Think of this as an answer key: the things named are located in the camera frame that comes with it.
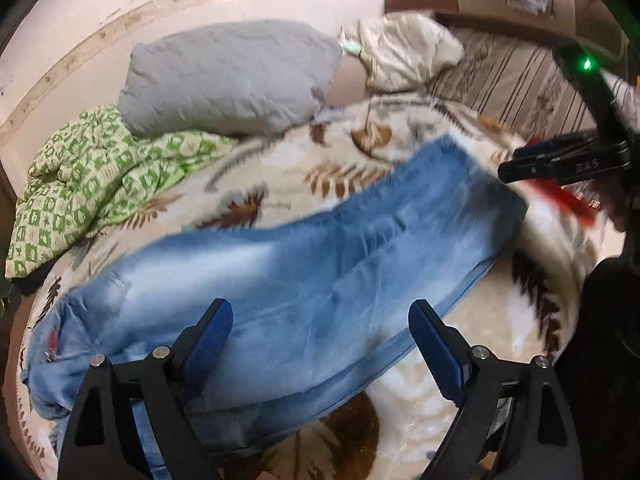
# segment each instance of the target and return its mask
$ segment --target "floral blanket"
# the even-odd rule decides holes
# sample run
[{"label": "floral blanket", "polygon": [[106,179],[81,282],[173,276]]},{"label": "floral blanket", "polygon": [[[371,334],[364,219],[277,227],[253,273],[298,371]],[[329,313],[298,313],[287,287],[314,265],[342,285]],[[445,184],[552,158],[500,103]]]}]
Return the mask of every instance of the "floral blanket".
[{"label": "floral blanket", "polygon": [[5,276],[23,278],[88,230],[122,222],[235,144],[196,130],[139,139],[113,105],[82,113],[51,136],[28,170]]},{"label": "floral blanket", "polygon": [[[58,297],[104,266],[183,229],[261,228],[332,208],[370,186],[420,145],[450,133],[489,172],[523,144],[497,121],[419,93],[378,96],[330,121],[307,124],[277,141],[251,139],[160,194],[120,224],[98,229],[53,267],[33,303],[20,347]],[[471,345],[501,358],[553,358],[572,336],[580,288],[596,263],[604,219],[585,227],[539,189],[514,189],[529,203],[513,247],[446,317]],[[53,479],[53,422],[30,407],[16,370],[18,414],[38,474]],[[271,449],[226,465],[226,480],[398,480],[418,476],[455,416],[417,351],[359,396]]]}]

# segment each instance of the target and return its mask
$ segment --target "gray pillow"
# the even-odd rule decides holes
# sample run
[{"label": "gray pillow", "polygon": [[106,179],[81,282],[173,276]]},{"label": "gray pillow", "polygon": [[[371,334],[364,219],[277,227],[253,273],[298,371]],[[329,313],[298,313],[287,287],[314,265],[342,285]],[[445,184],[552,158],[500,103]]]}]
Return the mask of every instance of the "gray pillow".
[{"label": "gray pillow", "polygon": [[118,108],[139,137],[279,134],[320,109],[341,55],[306,23],[207,25],[137,45]]}]

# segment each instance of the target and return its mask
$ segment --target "hand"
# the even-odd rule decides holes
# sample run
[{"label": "hand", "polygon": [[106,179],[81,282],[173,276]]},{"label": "hand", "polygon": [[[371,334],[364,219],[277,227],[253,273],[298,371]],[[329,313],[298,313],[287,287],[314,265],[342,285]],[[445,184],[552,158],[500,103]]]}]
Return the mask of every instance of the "hand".
[{"label": "hand", "polygon": [[614,227],[619,232],[626,229],[626,212],[630,197],[625,196],[619,177],[606,176],[590,182],[592,190],[600,195],[600,203],[609,214]]}]

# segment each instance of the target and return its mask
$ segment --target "striped fabric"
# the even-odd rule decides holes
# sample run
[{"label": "striped fabric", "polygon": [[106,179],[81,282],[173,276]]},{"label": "striped fabric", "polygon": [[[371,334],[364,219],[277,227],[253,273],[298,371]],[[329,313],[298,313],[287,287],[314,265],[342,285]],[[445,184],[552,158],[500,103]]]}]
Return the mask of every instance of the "striped fabric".
[{"label": "striped fabric", "polygon": [[[466,28],[450,30],[464,44],[465,57],[432,80],[428,92],[499,120],[526,139],[594,128],[548,48]],[[609,74],[606,79],[627,120],[637,124],[640,103],[634,88]]]}]

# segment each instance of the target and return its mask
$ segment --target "jeans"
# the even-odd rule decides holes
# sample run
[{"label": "jeans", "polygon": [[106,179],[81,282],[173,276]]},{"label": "jeans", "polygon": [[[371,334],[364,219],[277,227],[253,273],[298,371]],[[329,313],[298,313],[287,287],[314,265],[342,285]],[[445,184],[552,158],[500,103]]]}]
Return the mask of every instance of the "jeans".
[{"label": "jeans", "polygon": [[[339,407],[404,357],[414,345],[412,302],[425,298],[444,316],[525,212],[514,192],[440,138],[331,211],[272,229],[183,232],[111,264],[34,329],[22,380],[41,416],[65,419],[91,356],[142,359],[225,298],[233,329],[202,394],[184,409],[212,456],[255,451]],[[135,410],[160,478],[162,458]]]}]

